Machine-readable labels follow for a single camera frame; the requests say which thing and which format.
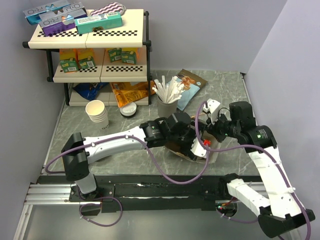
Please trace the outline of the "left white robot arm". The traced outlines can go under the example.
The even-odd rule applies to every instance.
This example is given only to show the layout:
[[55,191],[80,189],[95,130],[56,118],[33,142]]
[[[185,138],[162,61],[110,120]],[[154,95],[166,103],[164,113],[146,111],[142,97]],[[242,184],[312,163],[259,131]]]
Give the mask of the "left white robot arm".
[[175,112],[169,117],[148,120],[127,131],[98,137],[72,134],[62,148],[62,160],[67,181],[75,182],[87,201],[95,200],[99,188],[89,165],[119,153],[157,148],[177,147],[181,155],[197,160],[206,156],[193,126],[192,118],[185,112]]

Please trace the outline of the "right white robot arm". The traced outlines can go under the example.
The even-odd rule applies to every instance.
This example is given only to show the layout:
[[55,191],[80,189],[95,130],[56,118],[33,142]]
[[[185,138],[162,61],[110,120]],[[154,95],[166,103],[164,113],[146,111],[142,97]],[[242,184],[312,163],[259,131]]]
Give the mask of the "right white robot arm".
[[203,107],[203,111],[209,114],[206,121],[209,133],[219,142],[227,137],[237,140],[238,147],[244,148],[257,168],[267,197],[252,189],[236,174],[225,176],[218,187],[219,195],[223,199],[234,197],[247,206],[257,216],[260,228],[269,238],[306,225],[305,238],[309,240],[315,214],[298,199],[282,165],[271,129],[257,125],[252,105],[247,101],[231,103],[229,118],[220,110],[220,102],[213,99],[207,100]]

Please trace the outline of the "stack of white cup lids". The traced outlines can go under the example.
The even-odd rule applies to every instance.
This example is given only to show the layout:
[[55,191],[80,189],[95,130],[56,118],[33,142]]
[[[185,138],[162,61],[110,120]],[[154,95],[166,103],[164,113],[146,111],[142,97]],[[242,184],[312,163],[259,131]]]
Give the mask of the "stack of white cup lids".
[[130,102],[127,105],[119,108],[120,114],[125,118],[132,118],[137,112],[137,105],[135,102]]

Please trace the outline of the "stack of white paper cups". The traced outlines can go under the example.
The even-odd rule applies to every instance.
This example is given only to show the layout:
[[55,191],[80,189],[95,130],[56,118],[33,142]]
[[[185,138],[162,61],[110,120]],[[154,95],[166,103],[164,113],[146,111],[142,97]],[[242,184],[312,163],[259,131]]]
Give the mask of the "stack of white paper cups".
[[108,112],[100,100],[92,100],[85,106],[85,112],[92,122],[104,130],[109,126]]

